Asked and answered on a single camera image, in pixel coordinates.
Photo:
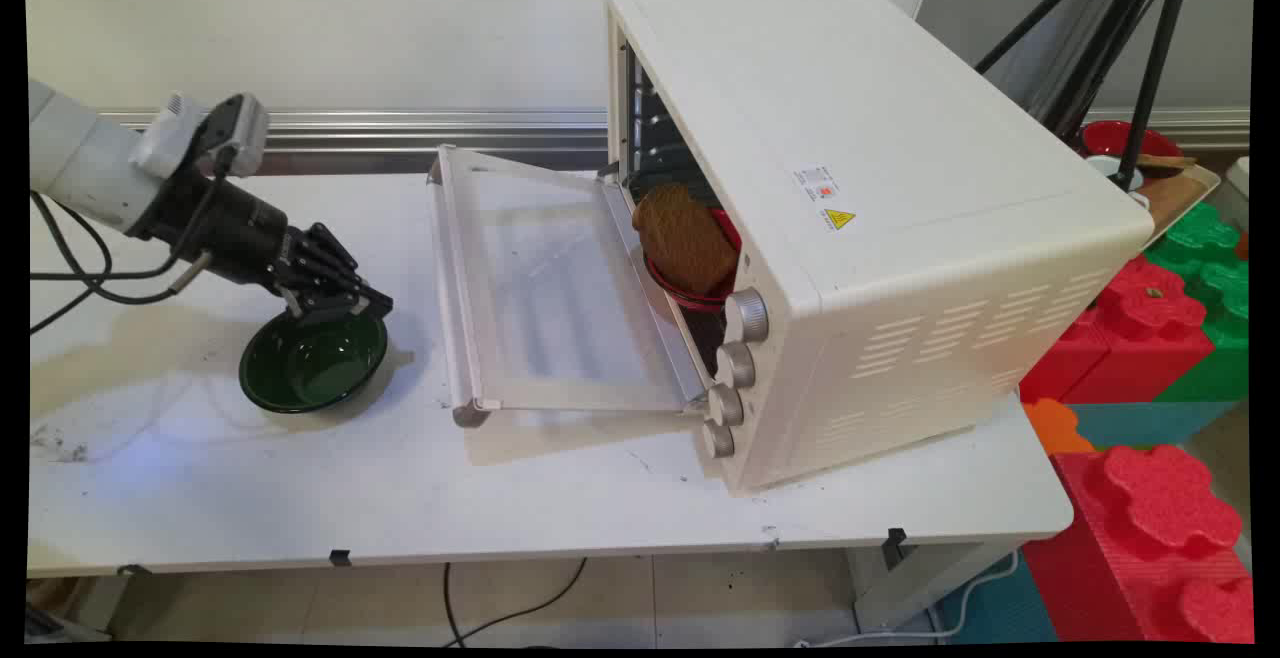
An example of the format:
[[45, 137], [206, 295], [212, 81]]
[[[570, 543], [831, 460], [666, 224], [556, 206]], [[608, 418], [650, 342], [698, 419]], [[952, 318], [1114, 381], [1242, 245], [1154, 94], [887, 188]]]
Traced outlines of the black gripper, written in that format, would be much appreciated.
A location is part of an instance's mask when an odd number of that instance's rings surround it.
[[[214, 183], [195, 166], [183, 166], [164, 181], [131, 237], [161, 239], [177, 247]], [[291, 243], [298, 236], [301, 259], [288, 260]], [[358, 262], [321, 221], [300, 234], [288, 224], [285, 213], [228, 181], [215, 189], [212, 204], [178, 253], [187, 262], [211, 253], [207, 271], [238, 285], [262, 285], [275, 292], [300, 326], [348, 315], [385, 319], [394, 306], [389, 294], [371, 288], [358, 275]]]

